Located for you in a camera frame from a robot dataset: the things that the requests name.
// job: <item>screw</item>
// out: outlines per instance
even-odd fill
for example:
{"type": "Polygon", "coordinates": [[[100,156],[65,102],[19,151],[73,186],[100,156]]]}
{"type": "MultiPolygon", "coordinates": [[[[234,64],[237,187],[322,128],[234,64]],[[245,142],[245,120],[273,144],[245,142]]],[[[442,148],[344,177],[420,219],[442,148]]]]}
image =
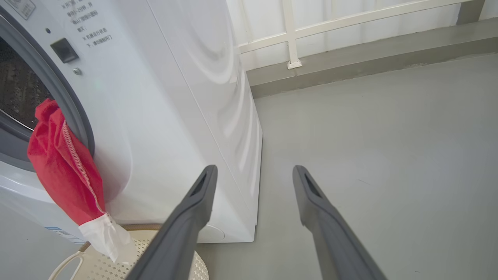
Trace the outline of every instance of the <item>screw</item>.
{"type": "Polygon", "coordinates": [[[76,75],[81,75],[83,74],[83,72],[81,72],[81,69],[76,67],[76,68],[73,68],[73,73],[76,74],[76,75]]]}

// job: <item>washing machine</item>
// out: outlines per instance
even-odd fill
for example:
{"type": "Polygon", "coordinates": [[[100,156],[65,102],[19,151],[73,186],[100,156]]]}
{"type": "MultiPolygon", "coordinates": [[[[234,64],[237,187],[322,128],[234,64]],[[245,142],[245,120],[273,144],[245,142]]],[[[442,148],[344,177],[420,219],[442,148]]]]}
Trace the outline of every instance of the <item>washing machine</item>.
{"type": "Polygon", "coordinates": [[[0,203],[85,241],[26,156],[34,108],[53,98],[92,153],[118,223],[164,222],[215,164],[199,242],[254,240],[262,130],[224,0],[0,6],[0,203]]]}

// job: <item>red laundry bag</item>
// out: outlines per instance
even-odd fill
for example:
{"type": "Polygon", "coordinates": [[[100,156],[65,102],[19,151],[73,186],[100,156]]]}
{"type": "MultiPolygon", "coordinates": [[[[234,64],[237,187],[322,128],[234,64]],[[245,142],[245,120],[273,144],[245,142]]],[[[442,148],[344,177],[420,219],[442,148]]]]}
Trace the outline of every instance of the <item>red laundry bag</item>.
{"type": "Polygon", "coordinates": [[[36,107],[35,116],[28,158],[41,184],[97,251],[114,262],[132,263],[136,249],[106,212],[102,178],[90,151],[71,132],[55,100],[36,107]]]}

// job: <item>laundry basket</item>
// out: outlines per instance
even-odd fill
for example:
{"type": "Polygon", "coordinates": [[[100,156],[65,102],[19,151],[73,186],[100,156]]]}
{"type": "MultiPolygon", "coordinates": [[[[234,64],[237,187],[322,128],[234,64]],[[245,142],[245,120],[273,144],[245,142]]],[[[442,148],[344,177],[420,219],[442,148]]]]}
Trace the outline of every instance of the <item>laundry basket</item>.
{"type": "MultiPolygon", "coordinates": [[[[131,238],[135,242],[138,256],[140,257],[161,226],[147,224],[127,225],[123,227],[130,232],[131,238]]],[[[124,280],[134,265],[134,263],[133,265],[115,264],[109,257],[97,252],[87,242],[78,252],[59,264],[54,272],[52,272],[52,275],[50,275],[49,280],[56,280],[66,265],[76,258],[80,259],[80,263],[74,271],[71,280],[124,280]]],[[[197,252],[194,252],[189,280],[209,280],[208,269],[197,252]]]]}

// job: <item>zipper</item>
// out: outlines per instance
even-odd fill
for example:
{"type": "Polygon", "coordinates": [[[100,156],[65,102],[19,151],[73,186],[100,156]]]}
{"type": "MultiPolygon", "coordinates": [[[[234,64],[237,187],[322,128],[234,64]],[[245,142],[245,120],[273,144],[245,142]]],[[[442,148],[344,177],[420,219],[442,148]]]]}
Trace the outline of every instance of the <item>zipper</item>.
{"type": "Polygon", "coordinates": [[[83,164],[81,163],[80,157],[78,156],[78,153],[76,153],[76,149],[74,148],[73,145],[73,140],[71,139],[71,135],[69,134],[69,128],[67,126],[66,120],[64,120],[64,124],[62,125],[62,135],[64,136],[64,140],[66,141],[67,147],[69,148],[69,152],[71,153],[71,157],[73,158],[74,163],[76,164],[76,168],[79,170],[81,173],[82,177],[84,178],[86,182],[86,187],[90,192],[92,193],[94,200],[95,200],[95,206],[98,208],[98,210],[106,214],[105,211],[100,208],[99,201],[97,199],[97,195],[92,189],[92,186],[90,184],[90,179],[88,178],[87,172],[85,171],[85,168],[83,167],[83,164]]]}

